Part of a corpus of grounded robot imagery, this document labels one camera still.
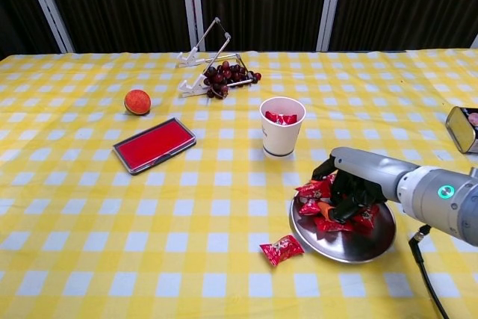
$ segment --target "dark curtain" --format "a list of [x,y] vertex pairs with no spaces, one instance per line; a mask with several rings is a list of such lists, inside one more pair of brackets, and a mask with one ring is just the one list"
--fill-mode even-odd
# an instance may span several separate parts
[[478,0],[338,0],[329,51],[468,48]]
[[[228,50],[315,51],[323,0],[201,0],[206,29],[215,16],[231,34]],[[224,42],[217,29],[206,49]]]
[[38,0],[0,0],[0,60],[59,52]]
[[55,0],[77,52],[189,50],[184,0]]

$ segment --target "black cable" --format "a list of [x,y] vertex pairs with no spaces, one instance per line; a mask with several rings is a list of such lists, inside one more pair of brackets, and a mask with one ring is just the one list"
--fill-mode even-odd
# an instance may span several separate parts
[[421,276],[423,277],[423,281],[425,282],[425,286],[426,286],[426,289],[428,290],[429,295],[435,302],[436,307],[440,311],[440,314],[443,317],[443,319],[449,319],[447,313],[445,312],[445,309],[441,305],[440,300],[435,293],[435,290],[433,289],[432,283],[430,282],[428,273],[426,272],[424,260],[421,255],[420,247],[418,246],[418,243],[426,235],[429,234],[431,228],[432,227],[430,227],[429,225],[420,227],[418,232],[415,233],[415,235],[410,239],[409,246],[410,246],[410,249],[412,250],[413,257],[415,258],[415,261],[417,262],[418,268],[420,269]]

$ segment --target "wrapped candy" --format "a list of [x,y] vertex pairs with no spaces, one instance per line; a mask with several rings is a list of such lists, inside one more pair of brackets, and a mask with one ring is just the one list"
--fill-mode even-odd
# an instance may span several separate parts
[[342,224],[339,222],[326,220],[322,216],[315,217],[314,223],[319,232],[351,232],[353,230],[352,224],[350,222]]
[[354,222],[354,224],[358,224],[368,229],[373,229],[373,222],[377,213],[379,213],[379,206],[373,205],[370,208],[360,211],[350,219]]
[[312,179],[307,185],[296,188],[296,191],[299,192],[299,196],[305,198],[330,198],[330,183]]
[[292,235],[286,235],[274,244],[261,244],[260,248],[274,267],[281,261],[285,261],[294,255],[304,253],[300,243]]
[[270,111],[266,111],[266,119],[277,123],[278,125],[292,125],[297,122],[297,115],[284,115],[284,114],[275,114]]
[[307,203],[302,206],[299,213],[304,216],[313,216],[320,213],[320,207],[315,199],[309,198]]

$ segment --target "silver plate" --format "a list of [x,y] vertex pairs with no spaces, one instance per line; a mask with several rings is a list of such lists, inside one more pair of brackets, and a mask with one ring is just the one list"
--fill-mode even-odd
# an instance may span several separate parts
[[394,215],[385,204],[379,204],[373,230],[358,232],[317,233],[312,216],[301,216],[303,204],[297,199],[291,203],[291,227],[303,242],[317,253],[343,263],[365,263],[383,254],[393,244],[397,227]]

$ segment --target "metal can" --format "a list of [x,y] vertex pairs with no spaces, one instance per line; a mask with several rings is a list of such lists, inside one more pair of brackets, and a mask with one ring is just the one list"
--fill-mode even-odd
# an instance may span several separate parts
[[478,153],[478,108],[455,106],[448,114],[445,126],[461,153]]

